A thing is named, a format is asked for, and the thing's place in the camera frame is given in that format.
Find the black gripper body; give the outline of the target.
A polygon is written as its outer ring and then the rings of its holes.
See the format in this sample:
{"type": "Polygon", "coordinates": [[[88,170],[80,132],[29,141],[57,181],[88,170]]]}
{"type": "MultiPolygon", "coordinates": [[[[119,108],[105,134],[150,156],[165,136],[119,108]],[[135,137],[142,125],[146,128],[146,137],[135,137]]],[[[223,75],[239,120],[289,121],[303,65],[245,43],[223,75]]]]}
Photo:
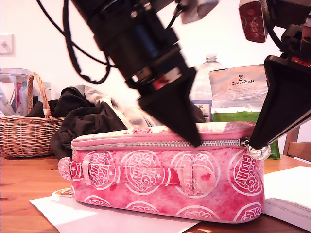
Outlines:
{"type": "Polygon", "coordinates": [[[88,25],[98,47],[115,63],[127,85],[142,96],[186,74],[173,29],[164,29],[153,9],[105,6],[88,25]]]}

